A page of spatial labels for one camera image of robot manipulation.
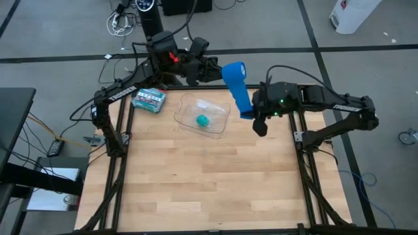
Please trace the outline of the black power adapter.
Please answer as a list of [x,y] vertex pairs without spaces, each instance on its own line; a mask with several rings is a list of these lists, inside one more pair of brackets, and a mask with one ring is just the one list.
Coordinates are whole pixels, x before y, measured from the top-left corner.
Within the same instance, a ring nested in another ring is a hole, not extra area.
[[51,143],[50,148],[49,148],[46,156],[47,157],[57,157],[57,156],[59,156],[64,145],[65,145],[64,141],[55,139]]

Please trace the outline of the black tower fan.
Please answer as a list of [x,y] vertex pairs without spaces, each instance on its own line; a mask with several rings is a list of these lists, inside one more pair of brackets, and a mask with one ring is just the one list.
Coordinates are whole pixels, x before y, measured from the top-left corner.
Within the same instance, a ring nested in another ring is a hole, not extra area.
[[163,31],[157,0],[135,0],[146,40]]

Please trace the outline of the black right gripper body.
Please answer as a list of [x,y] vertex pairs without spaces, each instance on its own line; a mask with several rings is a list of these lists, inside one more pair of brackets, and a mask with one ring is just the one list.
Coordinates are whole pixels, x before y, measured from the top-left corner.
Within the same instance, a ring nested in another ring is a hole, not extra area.
[[265,88],[258,89],[253,93],[253,109],[255,118],[265,118],[269,114],[270,105]]

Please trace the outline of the black stand beam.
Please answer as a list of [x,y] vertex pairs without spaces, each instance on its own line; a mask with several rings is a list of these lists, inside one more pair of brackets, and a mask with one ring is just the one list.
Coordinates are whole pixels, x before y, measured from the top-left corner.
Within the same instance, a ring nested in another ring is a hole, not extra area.
[[0,171],[0,181],[76,196],[80,196],[83,189],[83,183],[80,181],[68,180],[12,163],[7,163]]

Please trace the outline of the grey metal bracket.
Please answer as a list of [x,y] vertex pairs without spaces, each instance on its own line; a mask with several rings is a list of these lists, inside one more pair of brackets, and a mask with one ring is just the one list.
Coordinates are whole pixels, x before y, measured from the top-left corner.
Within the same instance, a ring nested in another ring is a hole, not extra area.
[[84,136],[83,140],[86,141],[91,147],[97,147],[105,143],[105,138],[100,135]]

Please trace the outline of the white panel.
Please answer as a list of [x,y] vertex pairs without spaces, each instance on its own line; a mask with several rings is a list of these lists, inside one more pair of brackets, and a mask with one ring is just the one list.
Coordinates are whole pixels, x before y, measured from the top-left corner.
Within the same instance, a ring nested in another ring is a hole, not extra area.
[[[58,176],[60,178],[67,178],[69,180],[76,181],[80,176],[80,169],[77,168],[50,168],[41,170],[42,173]],[[63,198],[69,195],[67,193],[55,193],[45,189],[35,188],[33,194],[27,203],[26,210],[28,211],[55,211],[55,212],[67,212],[75,209],[79,205],[80,197],[77,196],[77,202],[75,205],[66,205]]]

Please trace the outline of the black equipment box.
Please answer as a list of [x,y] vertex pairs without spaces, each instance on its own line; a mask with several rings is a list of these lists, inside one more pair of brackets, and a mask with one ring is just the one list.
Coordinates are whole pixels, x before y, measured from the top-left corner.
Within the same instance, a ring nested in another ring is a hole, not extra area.
[[[163,14],[175,16],[187,14],[193,8],[194,0],[161,0]],[[195,13],[212,11],[212,0],[198,0]]]

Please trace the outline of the clear plastic tray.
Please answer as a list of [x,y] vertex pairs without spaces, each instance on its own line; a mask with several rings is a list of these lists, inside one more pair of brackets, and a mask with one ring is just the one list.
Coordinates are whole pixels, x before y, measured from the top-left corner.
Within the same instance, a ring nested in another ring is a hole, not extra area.
[[[183,95],[182,98],[180,99],[179,107],[177,111],[174,113],[174,120],[179,124],[180,128],[186,131],[200,134],[209,138],[214,138],[214,139],[221,138],[223,132],[222,133],[208,133],[202,129],[197,128],[197,126],[194,124],[194,121],[192,120],[193,118],[192,106],[195,105],[195,102],[197,99],[201,99],[201,98],[198,98],[192,95],[191,93],[186,93],[185,95]],[[229,113],[231,112],[231,107],[229,104],[227,103],[217,103],[217,104],[224,104],[225,106],[228,106],[230,110]]]

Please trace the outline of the white trash bin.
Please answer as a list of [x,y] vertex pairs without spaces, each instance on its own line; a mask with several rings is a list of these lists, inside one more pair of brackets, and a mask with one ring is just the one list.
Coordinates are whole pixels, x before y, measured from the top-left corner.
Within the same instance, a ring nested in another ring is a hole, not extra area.
[[354,34],[382,0],[337,0],[329,20],[335,32]]

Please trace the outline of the black aluminium table frame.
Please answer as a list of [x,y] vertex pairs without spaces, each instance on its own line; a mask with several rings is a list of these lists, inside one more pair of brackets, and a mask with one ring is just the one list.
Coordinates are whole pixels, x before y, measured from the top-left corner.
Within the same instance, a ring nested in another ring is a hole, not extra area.
[[110,201],[103,230],[88,221],[107,186],[110,159],[88,166],[75,228],[92,235],[402,235],[351,223],[311,225],[289,120],[265,138],[241,119],[228,89],[191,94],[231,108],[220,138],[192,133],[174,120],[183,90],[167,93],[158,114],[126,111],[127,156],[115,162],[121,192]]

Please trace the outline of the clear plastic bag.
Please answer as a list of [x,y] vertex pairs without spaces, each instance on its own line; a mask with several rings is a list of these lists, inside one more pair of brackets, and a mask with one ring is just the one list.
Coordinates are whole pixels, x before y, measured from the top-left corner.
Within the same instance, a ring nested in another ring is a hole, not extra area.
[[[229,107],[224,104],[217,104],[204,99],[197,99],[195,105],[192,106],[192,120],[197,128],[208,133],[222,133],[225,130],[229,111]],[[206,115],[210,119],[210,124],[207,127],[200,127],[196,123],[197,116],[201,114]]]

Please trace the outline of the blue bandage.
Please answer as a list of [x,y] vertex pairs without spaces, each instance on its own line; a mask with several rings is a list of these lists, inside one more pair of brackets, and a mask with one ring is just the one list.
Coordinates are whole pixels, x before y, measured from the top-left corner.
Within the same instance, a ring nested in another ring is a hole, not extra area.
[[247,73],[244,62],[237,61],[225,65],[221,69],[221,75],[235,100],[236,106],[240,112],[240,117],[243,119],[252,119],[253,107],[246,88],[245,79]]

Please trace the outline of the black desk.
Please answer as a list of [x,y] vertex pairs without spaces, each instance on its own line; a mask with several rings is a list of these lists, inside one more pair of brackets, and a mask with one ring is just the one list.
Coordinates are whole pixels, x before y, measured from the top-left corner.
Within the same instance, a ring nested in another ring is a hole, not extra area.
[[35,93],[32,87],[0,87],[0,173],[8,162]]

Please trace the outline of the caster wheel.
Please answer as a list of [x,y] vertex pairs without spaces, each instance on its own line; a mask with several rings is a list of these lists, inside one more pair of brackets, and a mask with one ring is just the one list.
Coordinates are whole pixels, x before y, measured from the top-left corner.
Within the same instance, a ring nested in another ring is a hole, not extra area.
[[407,146],[414,145],[418,143],[418,131],[412,128],[402,131],[398,134],[398,140]]

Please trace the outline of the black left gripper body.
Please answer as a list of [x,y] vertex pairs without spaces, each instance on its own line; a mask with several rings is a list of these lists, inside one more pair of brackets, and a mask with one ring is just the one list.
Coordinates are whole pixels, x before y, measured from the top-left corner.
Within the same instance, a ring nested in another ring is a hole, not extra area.
[[200,83],[208,83],[208,62],[207,57],[181,59],[179,67],[182,71],[182,76],[185,77],[186,83],[189,86],[197,86]]

